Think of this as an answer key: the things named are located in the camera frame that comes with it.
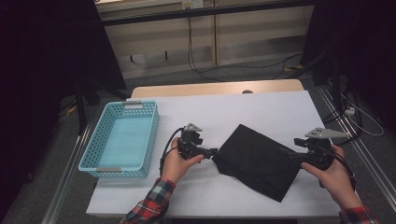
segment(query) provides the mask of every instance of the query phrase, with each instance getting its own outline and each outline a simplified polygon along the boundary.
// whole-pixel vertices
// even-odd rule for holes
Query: human hand
[[[332,148],[344,158],[344,150],[332,145]],[[303,162],[301,165],[308,173],[317,177],[324,188],[330,192],[332,199],[338,203],[341,209],[361,207],[361,200],[355,194],[350,184],[347,169],[338,160],[333,160],[329,169],[322,171],[317,167]]]
[[[186,161],[181,158],[177,148],[178,139],[179,138],[177,137],[172,141],[171,148],[175,149],[172,149],[166,156],[163,164],[163,174],[161,176],[175,184],[187,173],[190,167],[204,159],[204,155],[198,155]]]

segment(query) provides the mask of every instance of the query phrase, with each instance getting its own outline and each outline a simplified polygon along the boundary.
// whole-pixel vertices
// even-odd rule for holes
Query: plaid sleeve
[[[120,222],[132,224],[155,219],[166,208],[176,185],[167,179],[158,178],[143,201],[140,201]]]
[[[341,223],[344,224],[378,224],[378,220],[372,214],[368,207],[356,207],[351,209],[341,210]]]

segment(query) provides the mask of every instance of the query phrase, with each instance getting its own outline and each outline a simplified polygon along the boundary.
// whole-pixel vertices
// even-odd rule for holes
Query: white table
[[[307,91],[254,94],[156,97],[160,123],[146,179],[100,178],[87,213],[122,217],[142,200],[159,176],[159,161],[170,135],[187,123],[203,129],[202,147],[221,147],[238,124],[299,152],[293,138],[316,127],[321,119]],[[221,175],[213,161],[193,166],[179,181],[167,217],[336,217],[338,205],[318,180],[302,170],[282,203]]]

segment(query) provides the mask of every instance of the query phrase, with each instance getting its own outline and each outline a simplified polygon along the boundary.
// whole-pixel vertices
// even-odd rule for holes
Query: black fabric bag
[[[213,157],[219,172],[282,202],[300,166],[278,142],[240,124]]]

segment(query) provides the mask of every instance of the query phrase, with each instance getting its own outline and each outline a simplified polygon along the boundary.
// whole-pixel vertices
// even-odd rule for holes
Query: gray floor
[[[282,59],[273,59],[266,61],[257,61],[243,63],[244,66],[265,66],[272,63],[277,63]],[[286,62],[286,66],[297,65],[299,59],[294,57]],[[220,68],[210,72],[203,73],[206,77],[217,78],[223,81],[241,81],[241,80],[262,80],[272,79],[279,75],[282,70],[282,64],[269,68]],[[287,77],[290,73],[284,72],[278,78]],[[322,96],[318,92],[318,87],[315,87],[309,75],[300,77],[306,90],[309,91],[316,105],[319,114],[324,117],[331,112],[326,106]],[[175,72],[171,74],[163,74],[160,76],[137,77],[126,81],[128,91],[139,86],[151,85],[169,85],[169,84],[183,84],[183,83],[206,83],[214,82],[212,79],[200,77],[191,70],[183,72]],[[110,95],[99,92],[102,96],[102,104]],[[67,104],[70,98],[64,99],[62,104]],[[370,115],[374,113],[371,111],[363,99],[359,99],[361,108]],[[95,106],[86,106],[89,118],[94,114]],[[363,117],[363,125],[365,129],[377,132],[376,126],[366,117]],[[326,124],[326,127],[339,130],[340,127],[337,122]],[[26,183],[12,204],[3,223],[40,223],[50,205],[50,200],[55,192],[58,183],[62,178],[62,173],[68,162],[72,149],[78,139],[78,117],[77,113],[71,116],[60,117],[56,130],[49,142],[47,154],[33,171],[33,181]],[[395,133],[385,130],[382,136],[371,136],[363,133],[360,140],[364,142],[367,148],[375,157],[380,167],[384,170],[392,183],[396,183],[396,172],[393,165],[396,158],[396,140]],[[352,164],[352,169],[358,178],[357,192],[361,196],[362,201],[368,205],[378,216],[382,223],[396,223],[396,214],[389,205],[387,198],[382,193],[381,189],[375,183],[372,175],[365,168],[361,162],[359,155],[351,144],[343,146],[346,151],[347,159]],[[119,218],[99,218],[91,217],[85,214],[89,200],[93,193],[94,183],[96,179],[89,177],[81,172],[75,172],[70,190],[67,192],[64,199],[62,210],[59,213],[57,223],[118,223]],[[255,220],[254,223],[266,223]],[[252,220],[247,220],[246,223],[252,223]],[[328,224],[339,223],[337,218],[314,218],[314,219],[299,219],[300,224]]]

